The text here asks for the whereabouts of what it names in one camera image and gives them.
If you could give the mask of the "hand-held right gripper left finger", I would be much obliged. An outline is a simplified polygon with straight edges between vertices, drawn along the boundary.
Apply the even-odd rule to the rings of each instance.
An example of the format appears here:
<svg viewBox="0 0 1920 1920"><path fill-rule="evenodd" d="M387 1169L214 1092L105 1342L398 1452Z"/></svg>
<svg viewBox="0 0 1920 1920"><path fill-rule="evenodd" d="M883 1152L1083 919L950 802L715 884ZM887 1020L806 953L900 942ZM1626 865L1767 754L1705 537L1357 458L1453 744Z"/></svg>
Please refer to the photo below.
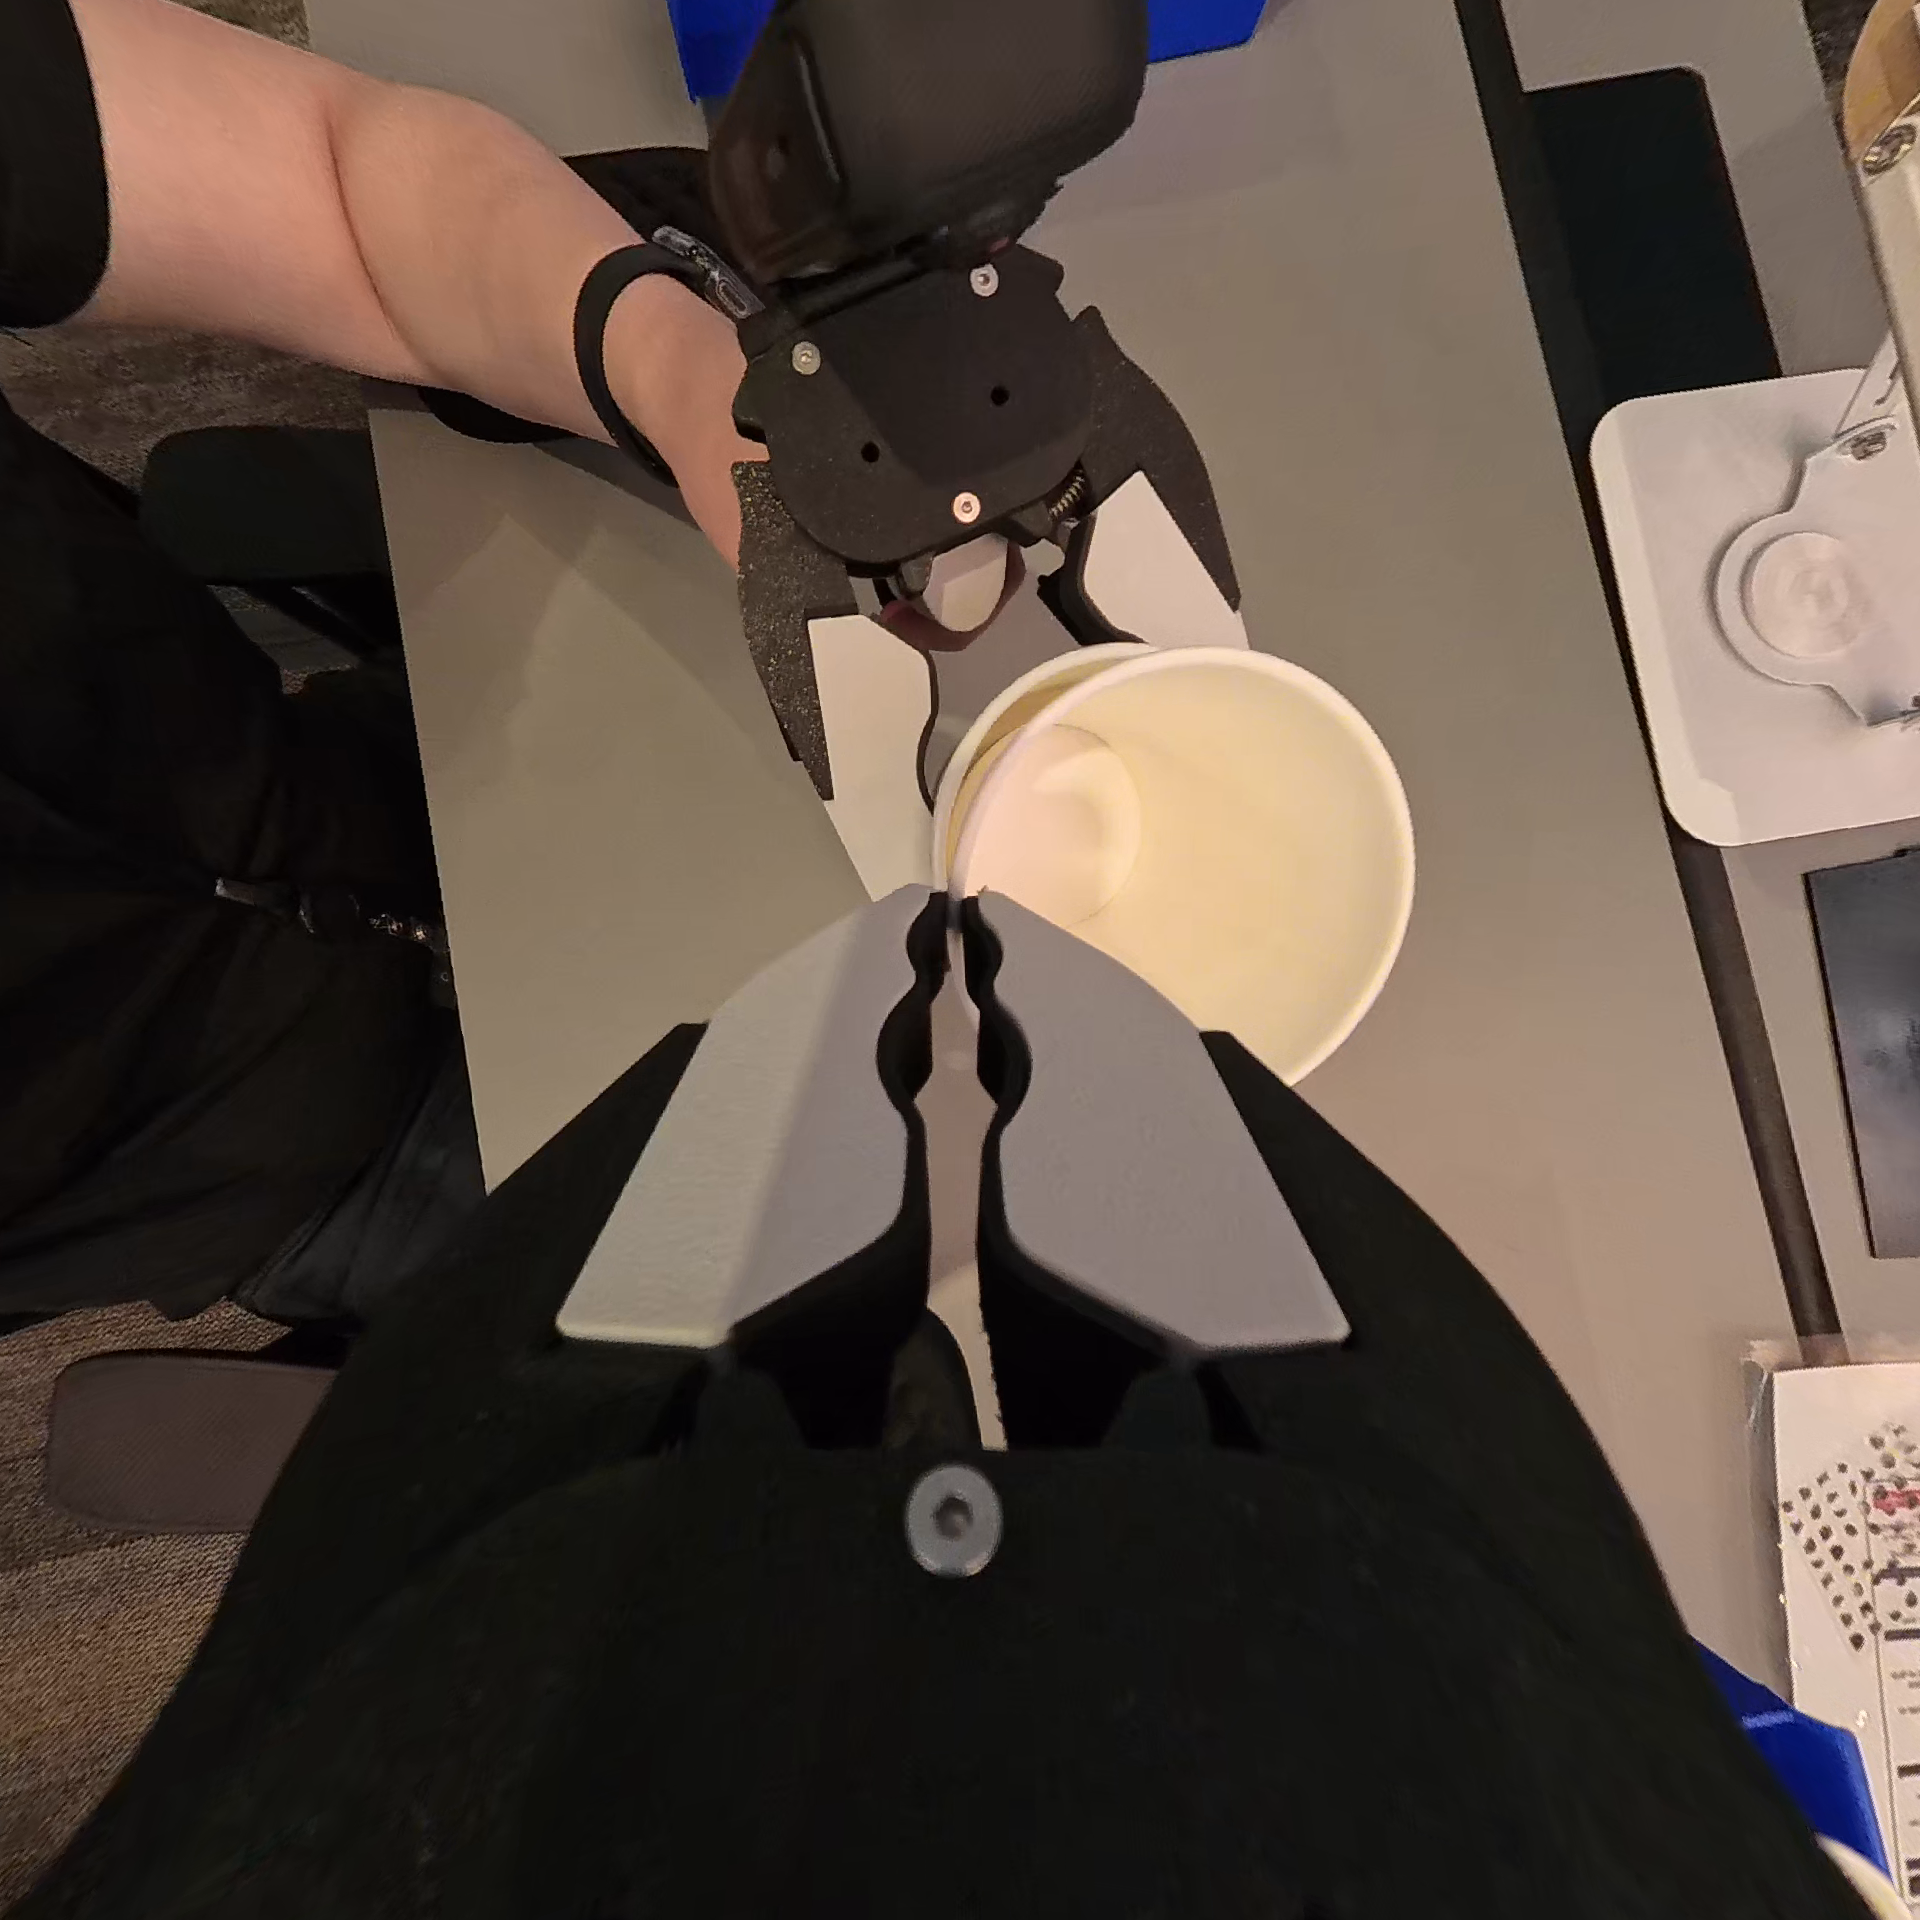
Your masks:
<svg viewBox="0 0 1920 1920"><path fill-rule="evenodd" d="M916 1097L946 910L902 886L728 999L556 1313L562 1340L724 1358L781 1389L807 1445L879 1445L926 1313Z"/></svg>

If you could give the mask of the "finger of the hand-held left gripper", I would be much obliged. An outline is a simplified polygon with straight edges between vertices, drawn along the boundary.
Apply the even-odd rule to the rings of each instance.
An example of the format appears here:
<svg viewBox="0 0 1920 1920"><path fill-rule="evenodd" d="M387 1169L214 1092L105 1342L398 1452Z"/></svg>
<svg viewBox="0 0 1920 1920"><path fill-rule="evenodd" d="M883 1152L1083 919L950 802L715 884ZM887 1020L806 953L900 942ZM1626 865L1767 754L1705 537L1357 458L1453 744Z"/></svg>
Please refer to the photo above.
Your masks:
<svg viewBox="0 0 1920 1920"><path fill-rule="evenodd" d="M1150 480L1122 482L1076 526L1068 612L1083 635L1164 653L1251 646L1241 612Z"/></svg>
<svg viewBox="0 0 1920 1920"><path fill-rule="evenodd" d="M937 716L929 659L864 614L810 620L831 828L869 899L932 880L925 745Z"/></svg>

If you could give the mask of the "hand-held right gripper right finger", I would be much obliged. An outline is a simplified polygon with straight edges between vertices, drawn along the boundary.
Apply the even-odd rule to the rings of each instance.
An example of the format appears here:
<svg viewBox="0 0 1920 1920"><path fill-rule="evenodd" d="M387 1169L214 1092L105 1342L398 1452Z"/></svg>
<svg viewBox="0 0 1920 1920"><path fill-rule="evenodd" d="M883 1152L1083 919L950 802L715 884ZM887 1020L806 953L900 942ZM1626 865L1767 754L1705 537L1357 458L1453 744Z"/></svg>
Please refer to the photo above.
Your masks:
<svg viewBox="0 0 1920 1920"><path fill-rule="evenodd" d="M1140 1379L1339 1349L1345 1312L1203 1034L997 891L956 910L992 1100L979 1312L1009 1445L1099 1445Z"/></svg>

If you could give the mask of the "printed sheet in plastic sleeve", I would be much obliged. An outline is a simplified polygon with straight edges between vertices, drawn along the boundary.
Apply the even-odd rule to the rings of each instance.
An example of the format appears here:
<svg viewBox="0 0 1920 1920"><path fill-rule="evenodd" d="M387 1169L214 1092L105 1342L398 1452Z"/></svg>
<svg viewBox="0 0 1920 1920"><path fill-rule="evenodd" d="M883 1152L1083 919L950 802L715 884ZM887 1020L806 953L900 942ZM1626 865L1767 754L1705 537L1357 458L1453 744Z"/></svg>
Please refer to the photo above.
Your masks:
<svg viewBox="0 0 1920 1920"><path fill-rule="evenodd" d="M1785 1701L1851 1739L1843 1840L1918 1901L1915 1340L1757 1342L1748 1438L1777 1558Z"/></svg>

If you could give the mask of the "black wristband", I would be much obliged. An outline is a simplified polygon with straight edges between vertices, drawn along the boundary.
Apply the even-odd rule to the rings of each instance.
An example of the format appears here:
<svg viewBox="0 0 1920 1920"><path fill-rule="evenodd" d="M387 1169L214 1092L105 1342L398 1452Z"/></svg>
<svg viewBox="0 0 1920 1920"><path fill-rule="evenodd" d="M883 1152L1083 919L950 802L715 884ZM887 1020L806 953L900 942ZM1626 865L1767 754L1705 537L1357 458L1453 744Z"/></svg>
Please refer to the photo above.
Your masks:
<svg viewBox="0 0 1920 1920"><path fill-rule="evenodd" d="M605 377L603 337L612 309L627 288L643 278L679 284L733 327L761 317L763 298L713 246L672 226L655 227L641 242L609 254L580 284L571 317L571 346L580 390L595 422L609 442L627 453L652 480L677 489L673 471L620 413Z"/></svg>

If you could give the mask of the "person's left hand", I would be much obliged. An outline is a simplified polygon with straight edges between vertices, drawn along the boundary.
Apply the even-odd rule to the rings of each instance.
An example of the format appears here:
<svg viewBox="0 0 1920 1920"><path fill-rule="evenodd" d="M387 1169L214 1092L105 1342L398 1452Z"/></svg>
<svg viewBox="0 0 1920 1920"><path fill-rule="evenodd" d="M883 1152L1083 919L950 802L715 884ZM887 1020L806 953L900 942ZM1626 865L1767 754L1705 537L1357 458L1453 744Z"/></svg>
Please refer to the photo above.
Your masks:
<svg viewBox="0 0 1920 1920"><path fill-rule="evenodd" d="M737 568L733 467L763 459L764 451L733 419L745 372L735 327L682 284L643 276L612 303L603 370L620 418L666 466L709 547Z"/></svg>

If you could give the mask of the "blue plastic bin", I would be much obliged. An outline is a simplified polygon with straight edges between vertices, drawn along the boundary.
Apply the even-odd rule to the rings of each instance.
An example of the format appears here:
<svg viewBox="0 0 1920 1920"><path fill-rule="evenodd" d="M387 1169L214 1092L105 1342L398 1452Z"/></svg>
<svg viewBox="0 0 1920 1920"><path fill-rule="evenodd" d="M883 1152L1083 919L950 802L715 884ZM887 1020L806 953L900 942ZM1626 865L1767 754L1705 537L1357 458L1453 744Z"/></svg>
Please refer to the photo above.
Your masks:
<svg viewBox="0 0 1920 1920"><path fill-rule="evenodd" d="M1707 1646L1695 1643L1719 1704L1807 1820L1814 1836L1834 1836L1882 1867L1906 1905L1905 1867L1884 1844L1882 1820L1855 1733L1789 1705L1785 1697L1743 1676Z"/></svg>
<svg viewBox="0 0 1920 1920"><path fill-rule="evenodd" d="M692 102L728 96L773 9L775 2L666 2ZM1243 46L1260 29L1265 9L1265 2L1147 2L1147 60L1164 63Z"/></svg>

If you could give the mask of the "person's left forearm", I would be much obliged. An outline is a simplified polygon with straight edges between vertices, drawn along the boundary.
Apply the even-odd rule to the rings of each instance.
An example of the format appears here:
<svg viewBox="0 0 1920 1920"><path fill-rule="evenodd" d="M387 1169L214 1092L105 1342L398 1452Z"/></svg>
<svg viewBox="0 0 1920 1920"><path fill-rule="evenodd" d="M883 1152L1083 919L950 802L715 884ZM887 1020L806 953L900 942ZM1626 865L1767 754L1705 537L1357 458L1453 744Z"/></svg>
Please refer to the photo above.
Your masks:
<svg viewBox="0 0 1920 1920"><path fill-rule="evenodd" d="M58 6L104 257L52 314L202 331L605 439L572 348L634 231L493 108L182 6Z"/></svg>

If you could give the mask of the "person's black clothed torso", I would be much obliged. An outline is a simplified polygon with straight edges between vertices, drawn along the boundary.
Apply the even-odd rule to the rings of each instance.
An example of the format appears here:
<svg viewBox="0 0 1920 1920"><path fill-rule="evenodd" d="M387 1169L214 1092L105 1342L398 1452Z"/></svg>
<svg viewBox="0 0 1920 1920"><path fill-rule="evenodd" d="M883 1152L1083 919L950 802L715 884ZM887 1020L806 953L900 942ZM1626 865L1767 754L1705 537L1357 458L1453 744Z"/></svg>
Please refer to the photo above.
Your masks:
<svg viewBox="0 0 1920 1920"><path fill-rule="evenodd" d="M4 6L4 329L104 257L58 6ZM139 496L4 405L4 1331L359 1330L476 1205L404 691L288 692Z"/></svg>

